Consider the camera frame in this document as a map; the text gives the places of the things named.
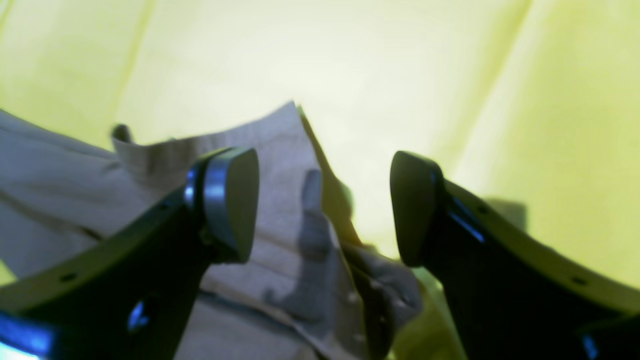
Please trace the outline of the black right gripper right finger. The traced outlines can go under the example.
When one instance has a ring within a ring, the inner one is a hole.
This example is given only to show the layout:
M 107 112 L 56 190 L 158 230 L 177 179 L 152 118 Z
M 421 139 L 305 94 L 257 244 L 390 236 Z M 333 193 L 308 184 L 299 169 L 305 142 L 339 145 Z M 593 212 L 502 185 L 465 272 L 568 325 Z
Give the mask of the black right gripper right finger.
M 390 194 L 402 262 L 442 285 L 470 360 L 637 360 L 637 289 L 532 239 L 439 165 L 398 151 Z

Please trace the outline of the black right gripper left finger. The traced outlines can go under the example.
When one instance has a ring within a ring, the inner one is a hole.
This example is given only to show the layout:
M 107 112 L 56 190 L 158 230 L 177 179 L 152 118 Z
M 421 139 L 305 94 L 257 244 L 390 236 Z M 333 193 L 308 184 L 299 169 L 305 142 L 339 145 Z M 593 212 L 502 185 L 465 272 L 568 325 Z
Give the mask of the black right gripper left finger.
M 110 239 L 1 289 L 3 360 L 171 360 L 212 264 L 245 264 L 259 199 L 253 148 L 218 149 Z

